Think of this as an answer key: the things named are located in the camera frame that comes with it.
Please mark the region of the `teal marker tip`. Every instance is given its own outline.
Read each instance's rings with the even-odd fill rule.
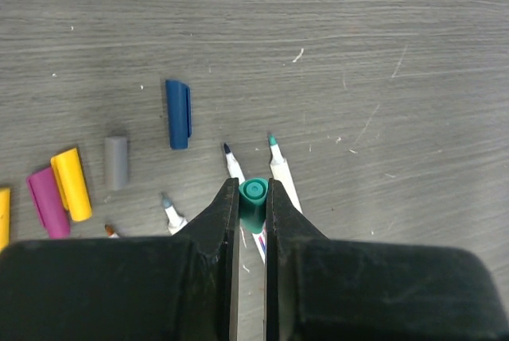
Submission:
[[[269,144],[270,145],[277,145],[278,144],[278,142],[276,141],[276,138],[272,134],[269,134]]]

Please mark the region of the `blue marker cap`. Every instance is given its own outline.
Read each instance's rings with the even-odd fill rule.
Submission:
[[[169,146],[187,149],[191,137],[191,90],[179,80],[166,80]]]

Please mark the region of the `yellow marker cap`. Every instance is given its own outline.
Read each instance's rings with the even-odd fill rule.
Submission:
[[[10,188],[0,188],[0,250],[9,245]]]
[[[73,148],[51,159],[62,204],[69,210],[72,220],[82,222],[92,216],[87,185],[80,163],[78,149]]]

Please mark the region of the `magenta marker cap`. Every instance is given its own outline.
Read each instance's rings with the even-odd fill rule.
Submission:
[[[35,172],[26,179],[26,184],[41,225],[47,230],[49,237],[67,238],[71,233],[71,226],[56,186],[53,170],[46,168]]]

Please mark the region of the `teal marker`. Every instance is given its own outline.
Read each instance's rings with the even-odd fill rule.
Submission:
[[[263,178],[253,178],[239,186],[240,220],[253,234],[260,234],[263,230],[268,191],[269,182]]]

